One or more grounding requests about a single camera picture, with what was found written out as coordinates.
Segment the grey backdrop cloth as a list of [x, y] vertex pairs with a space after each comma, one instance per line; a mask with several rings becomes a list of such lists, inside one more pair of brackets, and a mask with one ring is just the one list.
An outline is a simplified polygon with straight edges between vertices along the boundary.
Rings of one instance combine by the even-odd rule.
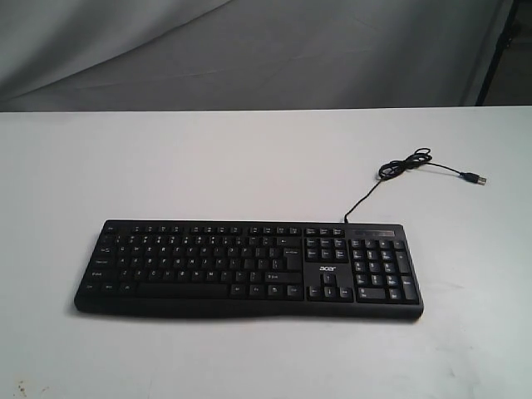
[[3, 111], [472, 105], [509, 1], [4, 1]]

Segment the black acer keyboard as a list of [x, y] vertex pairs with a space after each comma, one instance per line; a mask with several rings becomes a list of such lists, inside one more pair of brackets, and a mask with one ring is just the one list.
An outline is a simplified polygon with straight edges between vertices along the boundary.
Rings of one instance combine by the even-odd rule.
[[77, 310], [149, 318], [418, 319], [399, 224], [108, 220]]

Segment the black stand pole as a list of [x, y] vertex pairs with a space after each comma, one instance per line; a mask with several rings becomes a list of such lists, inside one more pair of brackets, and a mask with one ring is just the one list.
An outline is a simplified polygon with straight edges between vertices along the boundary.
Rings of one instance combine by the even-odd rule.
[[479, 90], [475, 106], [483, 106], [485, 99], [489, 94], [491, 84], [495, 78], [500, 60], [503, 57], [504, 51], [509, 49], [514, 39], [521, 33], [522, 25], [517, 22], [516, 15], [519, 10], [520, 1], [513, 0], [511, 2], [508, 17], [505, 20], [504, 27], [495, 45], [493, 57], [491, 58], [490, 65], [485, 74], [485, 78], [482, 82], [482, 86]]

